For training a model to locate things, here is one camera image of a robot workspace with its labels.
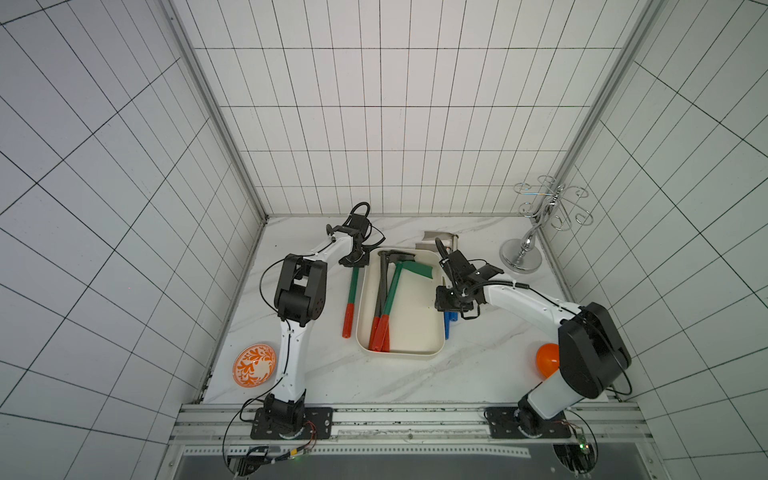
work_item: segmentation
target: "red handle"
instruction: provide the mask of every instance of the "red handle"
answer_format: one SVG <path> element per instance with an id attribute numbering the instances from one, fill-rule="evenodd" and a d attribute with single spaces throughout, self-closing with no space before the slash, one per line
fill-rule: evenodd
<path id="1" fill-rule="evenodd" d="M 373 350 L 374 352 L 381 352 L 385 344 L 389 344 L 387 339 L 389 338 L 389 315 L 382 315 L 379 320 L 379 325 L 376 327 L 376 334 L 373 337 Z"/>
<path id="2" fill-rule="evenodd" d="M 341 336 L 348 339 L 352 336 L 352 318 L 355 316 L 355 304 L 347 303 L 346 312 L 344 313 L 344 328 L 341 331 Z"/>
<path id="3" fill-rule="evenodd" d="M 373 317 L 373 325 L 371 326 L 371 338 L 368 340 L 368 350 L 373 350 L 373 337 L 376 336 L 376 329 L 379 327 L 379 317 Z"/>
<path id="4" fill-rule="evenodd" d="M 386 332 L 384 333 L 384 347 L 382 347 L 382 352 L 388 352 L 389 351 L 389 322 L 386 324 Z"/>

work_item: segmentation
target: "green handle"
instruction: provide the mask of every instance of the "green handle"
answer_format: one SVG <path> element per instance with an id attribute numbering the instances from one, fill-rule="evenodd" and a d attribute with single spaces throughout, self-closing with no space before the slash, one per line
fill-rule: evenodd
<path id="1" fill-rule="evenodd" d="M 384 305 L 382 316 L 389 315 L 389 312 L 392 311 L 392 304 L 395 302 L 395 291 L 397 291 L 397 283 L 400 281 L 401 272 L 402 262 L 398 262 L 395 267 L 395 274 L 392 275 L 392 283 L 389 285 L 389 294 L 386 296 L 386 304 Z"/>
<path id="2" fill-rule="evenodd" d="M 349 300 L 347 303 L 355 303 L 355 295 L 357 294 L 357 276 L 360 273 L 360 267 L 355 266 L 352 268 L 352 282 L 349 285 Z"/>

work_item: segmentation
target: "marble tabletop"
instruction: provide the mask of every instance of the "marble tabletop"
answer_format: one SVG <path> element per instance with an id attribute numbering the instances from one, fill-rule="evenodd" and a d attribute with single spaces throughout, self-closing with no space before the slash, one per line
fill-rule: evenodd
<path id="1" fill-rule="evenodd" d="M 269 220 L 203 403 L 242 403 L 272 386 L 273 380 L 269 380 L 246 389 L 232 378 L 232 365 L 248 346 L 267 343 L 275 351 L 280 347 L 279 320 L 259 295 L 259 278 L 267 266 L 286 254 L 304 253 L 320 245 L 326 239 L 326 224 L 335 226 L 344 218 Z M 424 230 L 449 231 L 459 235 L 459 249 L 467 258 L 486 259 L 501 268 L 501 244 L 519 238 L 531 225 L 524 217 L 372 217 L 372 222 L 386 235 L 384 247 L 413 248 Z M 374 232 L 368 242 L 378 238 Z M 264 278 L 268 300 L 274 296 L 279 272 L 275 267 Z M 326 306 L 316 320 L 306 358 L 307 403 L 517 402 L 542 380 L 535 366 L 536 351 L 556 339 L 493 306 L 484 306 L 478 319 L 453 323 L 450 339 L 432 359 L 369 355 L 354 335 L 349 339 L 341 336 L 351 276 L 352 269 L 329 268 Z M 563 297 L 546 261 L 537 272 L 517 278 L 543 293 Z"/>

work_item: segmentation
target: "blue object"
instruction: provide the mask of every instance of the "blue object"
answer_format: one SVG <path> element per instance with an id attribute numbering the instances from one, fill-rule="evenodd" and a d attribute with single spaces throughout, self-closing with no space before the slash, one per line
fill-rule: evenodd
<path id="1" fill-rule="evenodd" d="M 451 322 L 458 322 L 458 312 L 443 312 L 442 318 L 445 323 L 445 339 L 447 340 L 451 329 Z"/>

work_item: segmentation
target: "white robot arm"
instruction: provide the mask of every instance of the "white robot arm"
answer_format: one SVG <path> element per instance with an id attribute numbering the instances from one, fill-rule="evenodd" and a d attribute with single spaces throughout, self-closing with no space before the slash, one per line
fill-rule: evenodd
<path id="1" fill-rule="evenodd" d="M 451 286 L 439 286 L 435 308 L 465 313 L 488 303 L 518 314 L 560 347 L 560 369 L 518 402 L 521 432 L 535 438 L 546 420 L 583 398 L 597 398 L 631 364 L 624 341 L 607 310 L 596 304 L 552 299 L 485 264 L 476 269 L 460 251 L 450 254 L 435 241 Z"/>
<path id="2" fill-rule="evenodd" d="M 366 207 L 364 214 L 357 214 Z M 274 305 L 280 318 L 280 356 L 277 383 L 264 399 L 264 413 L 272 428 L 285 435 L 304 423 L 306 352 L 310 333 L 326 303 L 328 266 L 368 265 L 370 251 L 384 238 L 363 245 L 370 235 L 370 205 L 362 202 L 337 227 L 326 227 L 328 240 L 306 255 L 287 255 L 277 280 Z"/>

